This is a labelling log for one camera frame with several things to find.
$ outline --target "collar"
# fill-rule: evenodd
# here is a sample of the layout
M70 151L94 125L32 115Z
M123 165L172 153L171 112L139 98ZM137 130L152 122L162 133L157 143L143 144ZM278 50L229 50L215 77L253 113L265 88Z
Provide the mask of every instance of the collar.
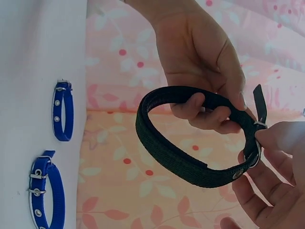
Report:
M230 120L237 122L244 130L244 162L224 170L213 170L208 165L188 155L168 141L151 123L148 113L155 107L185 103L194 93L203 93L203 107L214 110L218 106L227 106L231 110ZM266 129L267 108L259 84L254 92L258 114L255 121L245 111L237 110L228 99L212 92L187 86L169 86L148 93L140 102L136 117L137 135L154 159L163 167L187 182L200 187L214 188L224 186L238 179L249 168L257 165L261 157L261 146L255 139L257 130Z
M65 195L58 168L53 164L55 151L46 150L34 161L29 185L30 209L33 222L38 229L63 229L65 221ZM53 196L53 217L50 227L44 212L43 196L46 179L49 178Z
M72 85L67 80L58 80L54 89L52 122L55 137L62 142L68 142L72 138L74 109ZM65 125L62 129L62 104L65 106Z

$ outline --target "black dog collar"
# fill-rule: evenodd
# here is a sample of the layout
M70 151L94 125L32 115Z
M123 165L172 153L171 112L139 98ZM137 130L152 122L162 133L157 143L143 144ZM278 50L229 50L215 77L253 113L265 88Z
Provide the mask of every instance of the black dog collar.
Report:
M203 107L214 110L227 106L231 110L230 120L237 122L244 130L245 161L242 164L224 170L213 170L207 164L191 157L169 142L151 123L148 113L162 104L183 104L194 93L203 93ZM148 93L141 101L136 118L137 135L146 150L163 167L187 182L200 187L220 187L238 179L249 168L256 166L261 157L261 146L255 139L257 130L266 129L267 108L261 85L253 91L257 116L253 120L245 111L237 110L228 99L202 89L186 86L169 86Z

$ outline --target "blue dog collar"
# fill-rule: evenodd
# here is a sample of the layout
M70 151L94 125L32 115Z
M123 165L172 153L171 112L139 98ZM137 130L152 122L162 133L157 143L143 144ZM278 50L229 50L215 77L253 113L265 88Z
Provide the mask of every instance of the blue dog collar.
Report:
M33 222L38 229L63 229L65 222L65 195L61 175L52 163L55 151L46 150L36 158L30 174L30 208ZM43 195L46 193L46 178L49 177L53 195L53 217L50 227L46 220Z
M69 142L73 133L74 122L74 108L73 108L73 96L71 94L72 85L69 81L58 80L53 98L53 131L56 138L62 142ZM62 102L65 104L65 126L64 131L62 129L61 122L61 110Z

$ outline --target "white surface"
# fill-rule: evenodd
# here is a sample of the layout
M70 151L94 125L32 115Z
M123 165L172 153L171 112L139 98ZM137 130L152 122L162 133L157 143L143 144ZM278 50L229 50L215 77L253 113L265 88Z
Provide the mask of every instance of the white surface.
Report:
M56 150L66 195L66 229L76 228L79 153L86 121L85 0L0 0L0 227L35 228L29 171L45 149ZM51 106L57 79L71 81L74 133L59 142ZM51 215L51 190L46 210Z

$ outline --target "floral pattern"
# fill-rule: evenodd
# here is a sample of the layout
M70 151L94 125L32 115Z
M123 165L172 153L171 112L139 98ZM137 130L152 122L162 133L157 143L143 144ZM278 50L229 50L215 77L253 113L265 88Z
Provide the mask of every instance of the floral pattern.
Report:
M234 44L255 111L261 84L268 125L304 120L305 0L199 0ZM87 13L87 123L79 167L77 229L220 229L231 216L247 229L231 185L192 186L160 166L135 133L140 100L166 86L151 26L120 1L89 0ZM213 169L237 163L244 137L190 127L168 105L150 115L180 149Z

